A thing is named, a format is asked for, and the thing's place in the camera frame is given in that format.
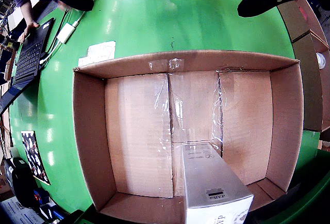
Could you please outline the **bystander bare hand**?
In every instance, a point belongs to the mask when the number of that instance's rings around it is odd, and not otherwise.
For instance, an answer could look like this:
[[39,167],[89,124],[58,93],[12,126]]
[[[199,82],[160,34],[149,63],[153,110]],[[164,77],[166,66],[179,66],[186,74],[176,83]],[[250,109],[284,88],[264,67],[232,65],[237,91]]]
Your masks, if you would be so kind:
[[31,33],[32,30],[35,28],[38,28],[40,26],[39,23],[36,22],[30,22],[27,27],[24,29],[23,33],[19,36],[18,42],[23,43],[24,40],[28,37],[28,35]]

